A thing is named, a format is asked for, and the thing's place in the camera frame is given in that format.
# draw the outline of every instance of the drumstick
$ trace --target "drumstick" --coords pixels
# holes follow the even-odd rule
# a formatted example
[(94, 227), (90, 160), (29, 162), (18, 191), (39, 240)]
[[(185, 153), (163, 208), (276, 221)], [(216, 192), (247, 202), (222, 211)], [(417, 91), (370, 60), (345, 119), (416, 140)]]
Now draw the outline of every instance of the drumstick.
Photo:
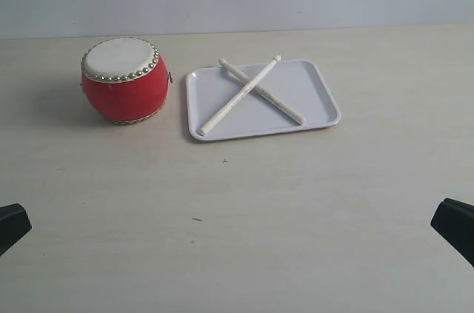
[(252, 80), (247, 82), (244, 87), (230, 99), (215, 115), (211, 117), (207, 123), (199, 130), (200, 135), (206, 135), (210, 132), (232, 108), (234, 108), (252, 89), (273, 69), (273, 67), (281, 60), (281, 56), (277, 55), (268, 63)]
[[(241, 70), (234, 67), (232, 64), (229, 64), (225, 59), (219, 59), (219, 64), (223, 66), (229, 73), (232, 73), (239, 81), (246, 84), (250, 81), (250, 78)], [(265, 100), (270, 102), (275, 108), (282, 111), (285, 115), (293, 119), (298, 124), (304, 124), (306, 119), (292, 110), (290, 106), (285, 104), (282, 100), (273, 95), (270, 91), (267, 91), (262, 86), (255, 86), (255, 91)]]

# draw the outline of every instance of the tray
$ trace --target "tray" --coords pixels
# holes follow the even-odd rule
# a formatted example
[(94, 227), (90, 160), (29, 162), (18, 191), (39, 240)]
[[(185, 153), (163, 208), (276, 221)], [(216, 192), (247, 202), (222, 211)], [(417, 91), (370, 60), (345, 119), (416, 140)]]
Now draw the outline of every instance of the tray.
[[(238, 66), (250, 78), (265, 64)], [(341, 112), (316, 65), (302, 59), (279, 62), (260, 82), (306, 122), (298, 125), (252, 91), (217, 126), (202, 136), (198, 130), (243, 86), (223, 67), (199, 69), (186, 79), (187, 115), (191, 135), (199, 141), (218, 141), (300, 130), (337, 124)]]

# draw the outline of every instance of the black object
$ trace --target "black object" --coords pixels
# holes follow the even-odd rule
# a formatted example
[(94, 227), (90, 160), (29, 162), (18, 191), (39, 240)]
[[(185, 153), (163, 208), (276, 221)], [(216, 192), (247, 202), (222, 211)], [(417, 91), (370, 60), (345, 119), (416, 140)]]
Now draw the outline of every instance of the black object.
[(474, 266), (474, 206), (446, 198), (431, 226)]
[(27, 212), (18, 203), (0, 207), (0, 256), (31, 230)]

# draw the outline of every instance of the tabletop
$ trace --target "tabletop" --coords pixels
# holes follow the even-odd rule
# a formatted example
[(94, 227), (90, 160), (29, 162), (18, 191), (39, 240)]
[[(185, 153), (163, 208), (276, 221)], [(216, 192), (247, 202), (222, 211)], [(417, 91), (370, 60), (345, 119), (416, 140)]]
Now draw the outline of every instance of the tabletop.
[[(174, 83), (132, 126), (80, 88), (106, 38), (0, 41), (3, 312), (471, 312), (473, 268), (430, 228), (474, 203), (474, 24), (146, 36)], [(200, 144), (186, 74), (304, 58), (334, 127)]]

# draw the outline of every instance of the drum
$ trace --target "drum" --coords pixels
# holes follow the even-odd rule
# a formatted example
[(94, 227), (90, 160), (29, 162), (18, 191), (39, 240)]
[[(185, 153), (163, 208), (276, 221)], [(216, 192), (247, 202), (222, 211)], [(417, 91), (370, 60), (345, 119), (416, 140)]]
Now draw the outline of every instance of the drum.
[(153, 44), (115, 38), (97, 44), (81, 63), (82, 89), (105, 118), (134, 124), (156, 114), (168, 91), (168, 72)]

